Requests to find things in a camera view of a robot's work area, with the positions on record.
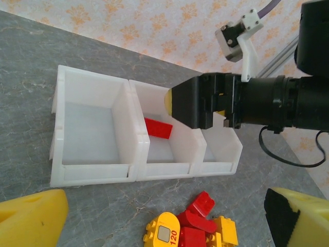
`lego brick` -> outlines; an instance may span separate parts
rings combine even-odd
[[[195,215],[186,210],[177,216],[180,226],[190,227],[205,231],[206,233],[214,233],[217,229],[215,222],[206,218]]]
[[[144,119],[149,135],[169,139],[171,130],[173,129],[172,125],[149,118]]]
[[[146,226],[144,247],[178,247],[180,225],[176,216],[165,212]]]
[[[211,199],[208,193],[205,191],[201,192],[194,202],[192,202],[187,210],[201,217],[207,217],[215,205],[215,201]]]
[[[183,227],[180,229],[178,247],[207,247],[206,233],[202,230]]]
[[[223,247],[220,233],[210,234],[206,240],[207,247]]]
[[[217,226],[216,232],[222,235],[224,246],[233,247],[238,245],[235,222],[231,219],[226,219],[224,216],[219,216],[213,220]]]

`red lego brick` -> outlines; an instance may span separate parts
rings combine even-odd
[[[214,206],[215,201],[211,199],[208,193],[203,191],[196,197],[194,202],[187,207],[187,210],[205,218]]]
[[[149,135],[169,139],[171,130],[173,129],[172,125],[149,118],[144,119]]]
[[[217,225],[215,222],[200,217],[199,215],[195,215],[188,210],[179,214],[177,218],[179,220],[180,227],[185,226],[189,228],[195,228],[202,230],[206,233],[214,233],[217,229]]]
[[[207,247],[204,231],[183,227],[180,229],[178,247]]]

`floral wallpaper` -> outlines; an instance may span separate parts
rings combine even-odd
[[[297,69],[293,57],[272,74],[271,77],[278,75],[296,78],[308,76]],[[322,160],[322,153],[318,150],[315,144],[315,136],[317,133],[318,131],[316,130],[286,128],[282,135],[301,163],[309,165]],[[324,133],[321,134],[319,136],[319,143],[327,152],[327,159],[329,160],[329,135]],[[324,196],[329,199],[329,161],[326,161],[317,168],[310,168],[307,171],[319,186]]]
[[[306,0],[282,0],[253,38],[260,69],[298,34]],[[226,61],[215,31],[270,0],[0,0],[0,10],[200,72],[241,72]]]

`black cable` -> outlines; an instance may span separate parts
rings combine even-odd
[[[269,155],[270,157],[276,159],[277,161],[280,161],[280,162],[286,163],[286,164],[288,164],[288,165],[297,166],[297,167],[305,167],[305,168],[314,168],[314,167],[318,167],[318,166],[322,165],[322,164],[325,162],[325,160],[326,160],[326,157],[325,157],[325,151],[324,151],[324,149],[321,147],[321,145],[319,144],[318,137],[319,137],[320,134],[322,134],[322,133],[328,133],[328,132],[326,132],[326,131],[319,131],[318,134],[317,134],[316,137],[315,137],[315,142],[316,142],[316,144],[317,144],[317,147],[318,147],[318,149],[319,149],[319,150],[322,152],[322,154],[323,154],[323,160],[321,160],[320,162],[318,162],[318,163],[316,163],[316,164],[312,164],[312,165],[302,165],[302,164],[298,164],[298,163],[294,163],[294,162],[291,162],[291,161],[287,161],[287,160],[285,160],[285,159],[283,159],[283,158],[281,158],[281,157],[278,157],[278,156],[276,156],[275,154],[273,154],[271,151],[269,151],[269,150],[267,149],[267,147],[265,146],[265,144],[264,144],[264,142],[263,142],[263,137],[262,137],[262,133],[263,133],[263,131],[264,131],[264,130],[267,130],[267,129],[268,129],[268,126],[265,126],[265,127],[263,127],[263,128],[261,129],[261,131],[260,131],[260,133],[259,133],[259,138],[258,138],[258,140],[259,140],[259,144],[261,145],[261,148],[263,149],[263,151],[264,151],[267,155]]]

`gray marble surface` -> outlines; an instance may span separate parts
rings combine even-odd
[[[49,189],[51,102],[57,66],[174,86],[197,72],[0,12],[0,201]],[[146,224],[179,213],[206,190],[212,215],[236,221],[239,246],[273,246],[263,202],[269,187],[323,197],[308,173],[262,152],[258,126],[237,134],[244,145],[236,175],[65,188],[69,214],[58,246],[143,246]],[[296,161],[284,139],[266,135],[280,156]]]

